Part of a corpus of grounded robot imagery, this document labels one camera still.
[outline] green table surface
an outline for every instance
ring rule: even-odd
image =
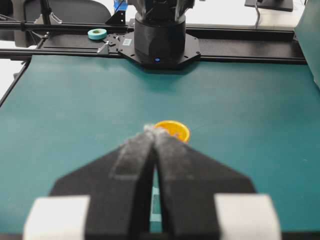
[[[34,56],[0,108],[0,233],[22,232],[56,178],[162,120],[186,124],[191,147],[270,194],[283,231],[320,230],[320,92],[307,65],[151,71],[125,59]]]

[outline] black mounting plate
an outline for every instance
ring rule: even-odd
[[[118,52],[125,58],[148,69],[180,69],[201,55],[199,39],[189,34],[185,35],[185,48],[181,54],[166,58],[145,55],[135,49],[134,32],[125,34],[120,38]]]

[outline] yellow cup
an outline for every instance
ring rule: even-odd
[[[172,120],[160,121],[154,127],[166,129],[171,136],[176,137],[181,142],[187,143],[189,141],[190,131],[181,122]]]

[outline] roll of tape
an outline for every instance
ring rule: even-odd
[[[107,36],[107,30],[105,29],[92,29],[88,31],[88,37],[91,40],[101,40],[104,39]]]

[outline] black chair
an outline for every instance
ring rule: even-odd
[[[109,10],[94,0],[49,0],[52,12],[64,23],[104,24]],[[34,22],[41,14],[39,0],[0,0],[0,14],[18,21]],[[17,47],[33,44],[30,34],[22,31],[0,31],[0,40],[15,41]]]

